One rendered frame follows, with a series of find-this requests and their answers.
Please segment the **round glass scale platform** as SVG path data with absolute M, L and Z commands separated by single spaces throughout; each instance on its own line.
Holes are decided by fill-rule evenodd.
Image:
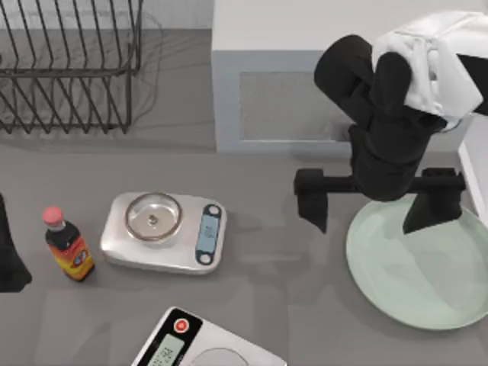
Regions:
M 174 236 L 183 219 L 180 203 L 171 195 L 149 192 L 135 197 L 124 212 L 128 233 L 144 242 L 160 242 Z

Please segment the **dark sauce bottle pink cap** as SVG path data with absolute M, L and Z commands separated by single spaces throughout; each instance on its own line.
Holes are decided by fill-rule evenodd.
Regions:
M 42 218 L 45 240 L 63 274 L 73 281 L 84 281 L 95 269 L 95 263 L 79 228 L 57 206 L 46 207 Z

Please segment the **scale with red button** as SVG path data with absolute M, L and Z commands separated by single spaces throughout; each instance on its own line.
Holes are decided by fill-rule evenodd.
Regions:
M 170 307 L 130 366 L 288 366 L 288 363 L 187 310 Z

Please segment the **pale green plate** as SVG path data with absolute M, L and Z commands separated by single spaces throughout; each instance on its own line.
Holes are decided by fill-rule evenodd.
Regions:
M 460 329 L 488 318 L 488 226 L 463 209 L 457 220 L 405 234 L 412 203 L 371 202 L 356 213 L 345 241 L 356 286 L 413 328 Z

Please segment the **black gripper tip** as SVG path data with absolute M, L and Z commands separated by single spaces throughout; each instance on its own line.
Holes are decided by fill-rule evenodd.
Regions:
M 5 200 L 0 193 L 0 294 L 19 293 L 32 282 L 32 275 L 15 248 Z

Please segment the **silver kitchen scale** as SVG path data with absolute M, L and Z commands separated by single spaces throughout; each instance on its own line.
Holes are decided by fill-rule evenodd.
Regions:
M 132 237 L 124 223 L 128 204 L 138 195 L 127 192 L 113 200 L 100 239 L 104 257 L 131 268 L 205 275 L 220 263 L 227 224 L 227 212 L 213 199 L 170 194 L 181 205 L 183 219 L 178 232 L 167 240 L 144 242 Z

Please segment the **white furniture block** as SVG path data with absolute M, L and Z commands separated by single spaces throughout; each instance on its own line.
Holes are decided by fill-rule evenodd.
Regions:
M 474 209 L 488 225 L 488 117 L 472 114 L 467 122 L 458 155 Z

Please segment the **pale microwave oven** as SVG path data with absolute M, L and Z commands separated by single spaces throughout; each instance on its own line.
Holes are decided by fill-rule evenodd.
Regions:
M 342 35 L 405 22 L 397 0 L 215 0 L 211 65 L 220 152 L 339 154 L 347 118 L 313 84 Z

